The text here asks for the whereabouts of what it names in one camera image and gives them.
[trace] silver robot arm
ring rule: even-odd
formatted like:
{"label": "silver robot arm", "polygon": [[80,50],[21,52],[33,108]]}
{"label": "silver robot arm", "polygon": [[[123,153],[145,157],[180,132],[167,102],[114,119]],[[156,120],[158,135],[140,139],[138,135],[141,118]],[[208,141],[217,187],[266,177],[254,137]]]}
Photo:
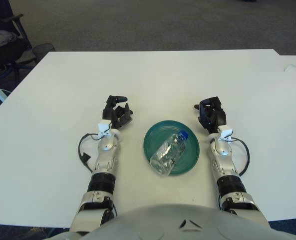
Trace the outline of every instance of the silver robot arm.
{"label": "silver robot arm", "polygon": [[230,147],[233,131],[226,125],[219,98],[203,100],[195,108],[200,112],[199,122],[210,133],[209,157],[220,194],[220,209],[270,227],[252,196],[247,193],[233,164]]}
{"label": "silver robot arm", "polygon": [[116,162],[120,132],[111,129],[110,120],[99,124],[98,157],[87,192],[83,195],[70,231],[88,233],[114,218],[112,194],[116,179]]}
{"label": "silver robot arm", "polygon": [[[100,141],[98,157],[92,167],[90,166],[91,157],[85,153],[81,155],[80,149],[78,149],[80,160],[92,172],[92,177],[73,219],[70,232],[86,234],[115,217],[112,195],[121,141],[118,129],[132,121],[130,115],[133,112],[129,109],[128,104],[125,107],[114,107],[118,103],[126,101],[127,98],[123,96],[109,96],[102,112],[102,120],[98,124],[99,133],[95,139]],[[82,140],[90,135],[86,134],[80,140],[79,148]]]}

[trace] white table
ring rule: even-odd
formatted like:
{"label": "white table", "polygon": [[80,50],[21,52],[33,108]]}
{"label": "white table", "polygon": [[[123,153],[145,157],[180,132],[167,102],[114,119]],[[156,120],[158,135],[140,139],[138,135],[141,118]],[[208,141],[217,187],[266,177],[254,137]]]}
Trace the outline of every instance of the white table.
{"label": "white table", "polygon": [[[274,50],[51,52],[0,106],[0,224],[69,227],[90,172],[79,139],[97,131],[109,95],[128,97],[114,201],[119,214],[160,203],[217,207],[207,131],[193,105],[218,96],[234,136],[251,153],[242,176],[269,221],[296,218],[296,56]],[[200,157],[188,173],[161,178],[143,153],[162,120],[187,125]],[[96,157],[97,142],[84,150]],[[237,168],[245,163],[233,144]]]}

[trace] gray carpet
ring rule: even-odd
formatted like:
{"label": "gray carpet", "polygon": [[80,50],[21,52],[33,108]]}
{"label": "gray carpet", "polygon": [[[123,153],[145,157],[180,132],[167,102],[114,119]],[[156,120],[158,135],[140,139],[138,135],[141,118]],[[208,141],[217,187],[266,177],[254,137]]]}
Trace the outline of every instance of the gray carpet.
{"label": "gray carpet", "polygon": [[57,51],[275,49],[296,55],[296,0],[11,0]]}

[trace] plastic water bottle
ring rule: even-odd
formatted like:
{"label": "plastic water bottle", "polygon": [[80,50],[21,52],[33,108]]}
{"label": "plastic water bottle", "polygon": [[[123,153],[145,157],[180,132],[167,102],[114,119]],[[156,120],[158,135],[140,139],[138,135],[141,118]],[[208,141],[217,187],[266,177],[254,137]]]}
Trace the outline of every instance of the plastic water bottle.
{"label": "plastic water bottle", "polygon": [[168,176],[186,149],[188,134],[179,131],[168,137],[150,158],[150,165],[160,175]]}

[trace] blue bottle cap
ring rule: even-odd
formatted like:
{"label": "blue bottle cap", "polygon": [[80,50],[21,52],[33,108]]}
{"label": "blue bottle cap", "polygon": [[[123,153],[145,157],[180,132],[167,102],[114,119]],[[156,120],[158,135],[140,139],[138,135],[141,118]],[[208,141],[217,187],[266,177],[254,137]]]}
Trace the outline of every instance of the blue bottle cap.
{"label": "blue bottle cap", "polygon": [[188,137],[189,137],[189,135],[187,134],[187,132],[186,131],[184,131],[184,130],[181,130],[181,131],[179,131],[179,133],[178,133],[179,135],[182,135],[184,138],[185,138],[185,140],[187,140],[188,139]]}

